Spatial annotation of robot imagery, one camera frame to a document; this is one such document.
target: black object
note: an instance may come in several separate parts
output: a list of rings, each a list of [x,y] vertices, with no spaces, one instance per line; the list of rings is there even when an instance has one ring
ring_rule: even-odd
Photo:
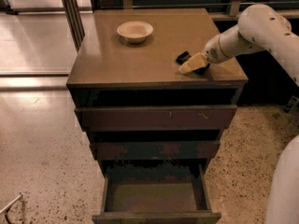
[[[192,56],[189,54],[189,52],[186,50],[183,53],[181,53],[177,59],[176,62],[179,64],[184,64],[186,63]],[[197,70],[194,70],[193,72],[197,75],[203,75],[205,71],[208,69],[209,64],[206,67],[199,68]]]

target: metal pole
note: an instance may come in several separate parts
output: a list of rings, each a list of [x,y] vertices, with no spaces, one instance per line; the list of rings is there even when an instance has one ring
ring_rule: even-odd
[[[20,194],[18,197],[16,197],[12,202],[10,202],[6,207],[4,207],[1,211],[0,211],[0,215],[3,214],[5,211],[7,211],[15,202],[17,202],[18,200],[20,200],[22,198],[22,194]]]

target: white bowl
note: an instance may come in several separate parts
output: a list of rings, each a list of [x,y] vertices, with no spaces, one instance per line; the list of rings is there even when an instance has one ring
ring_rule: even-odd
[[[143,21],[128,21],[120,25],[117,31],[128,42],[141,43],[152,33],[153,28]]]

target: speckled floor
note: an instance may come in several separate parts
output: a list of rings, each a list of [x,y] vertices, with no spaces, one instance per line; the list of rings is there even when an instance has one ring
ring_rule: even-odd
[[[103,177],[67,91],[0,93],[0,207],[16,223],[92,223]],[[219,224],[263,223],[272,175],[299,122],[279,106],[239,107],[206,172]],[[0,216],[0,223],[6,223]]]

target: cabinet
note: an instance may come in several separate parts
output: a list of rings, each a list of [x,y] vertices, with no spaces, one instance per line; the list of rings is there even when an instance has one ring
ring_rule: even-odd
[[[128,44],[116,33],[145,21],[153,34]],[[247,77],[232,59],[183,76],[175,59],[199,52],[218,30],[197,9],[95,11],[67,87],[105,176],[94,223],[216,223],[204,173],[236,111]]]

